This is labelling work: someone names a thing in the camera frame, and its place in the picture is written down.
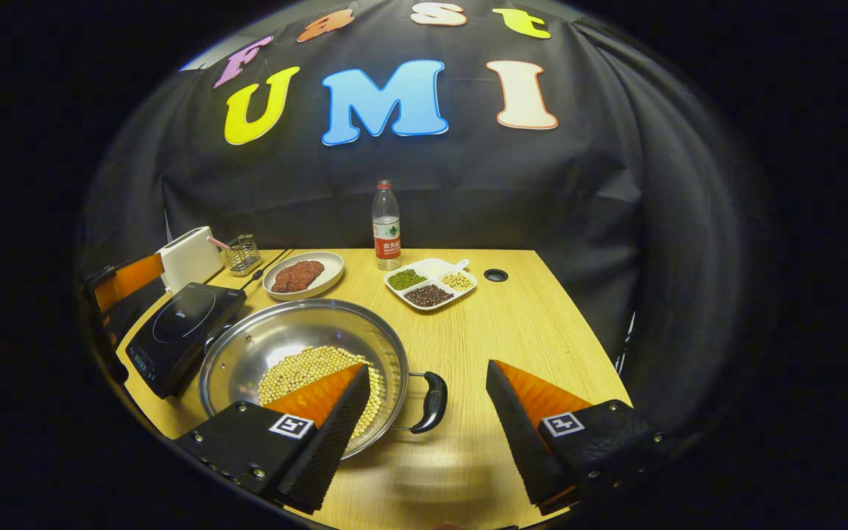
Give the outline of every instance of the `wire basket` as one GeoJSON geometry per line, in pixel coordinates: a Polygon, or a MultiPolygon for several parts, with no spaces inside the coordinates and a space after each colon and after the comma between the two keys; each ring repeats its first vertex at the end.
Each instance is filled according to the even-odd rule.
{"type": "Polygon", "coordinates": [[[222,261],[233,276],[249,275],[263,261],[252,234],[233,238],[226,245],[231,250],[222,249],[222,261]]]}

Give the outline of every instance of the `table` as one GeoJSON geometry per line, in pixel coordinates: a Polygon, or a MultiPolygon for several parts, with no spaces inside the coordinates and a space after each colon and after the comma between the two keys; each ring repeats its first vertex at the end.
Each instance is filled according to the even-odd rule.
{"type": "MultiPolygon", "coordinates": [[[[545,519],[529,503],[525,487],[486,393],[486,364],[496,358],[528,370],[592,403],[630,403],[606,353],[568,293],[538,254],[528,250],[403,249],[403,263],[441,258],[469,259],[478,285],[464,298],[421,314],[398,299],[383,282],[371,249],[327,250],[344,259],[342,279],[323,298],[366,306],[382,316],[404,344],[411,372],[441,375],[448,384],[447,413],[434,430],[420,435],[388,431],[373,446],[344,460],[323,508],[303,517],[337,528],[430,530],[442,521],[467,529],[528,526],[545,519]],[[491,282],[486,269],[503,269],[509,279],[491,282]]],[[[265,263],[279,250],[263,250],[265,263]]],[[[250,276],[235,278],[223,269],[209,285],[240,288],[250,276]]],[[[252,282],[239,316],[278,304],[252,282]]],[[[172,439],[206,420],[198,399],[198,375],[180,396],[158,399],[125,353],[135,332],[164,295],[122,339],[117,355],[131,376],[125,386],[144,414],[172,439]]],[[[411,377],[396,426],[414,425],[427,390],[411,377]]],[[[561,512],[551,514],[554,517],[561,512]]]]}

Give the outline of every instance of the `steel pot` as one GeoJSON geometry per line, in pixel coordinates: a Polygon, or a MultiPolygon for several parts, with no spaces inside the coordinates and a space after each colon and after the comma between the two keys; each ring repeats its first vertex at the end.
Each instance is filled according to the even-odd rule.
{"type": "Polygon", "coordinates": [[[257,384],[283,358],[307,346],[334,346],[363,355],[383,377],[384,395],[372,425],[350,440],[343,459],[366,449],[388,428],[418,434],[440,423],[447,409],[447,384],[436,373],[409,373],[408,359],[394,329],[360,305],[341,300],[286,302],[216,328],[205,340],[198,392],[209,418],[238,400],[260,403],[257,384]],[[404,403],[408,376],[427,379],[424,417],[413,427],[392,427],[404,403]]]}

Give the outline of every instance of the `water bottle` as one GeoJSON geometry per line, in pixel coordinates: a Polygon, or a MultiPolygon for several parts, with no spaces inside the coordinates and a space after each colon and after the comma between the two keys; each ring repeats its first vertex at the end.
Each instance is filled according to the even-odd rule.
{"type": "Polygon", "coordinates": [[[391,191],[391,181],[379,180],[378,191],[371,204],[371,233],[375,239],[375,261],[383,271],[394,271],[401,266],[401,223],[398,218],[398,199],[391,191]]]}

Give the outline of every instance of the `induction cooktop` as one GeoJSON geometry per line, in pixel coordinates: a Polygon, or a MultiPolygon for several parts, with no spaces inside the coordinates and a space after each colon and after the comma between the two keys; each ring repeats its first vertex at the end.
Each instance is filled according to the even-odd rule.
{"type": "Polygon", "coordinates": [[[208,332],[231,319],[246,299],[240,289],[192,282],[139,328],[127,355],[155,395],[176,393],[202,355],[208,332]]]}

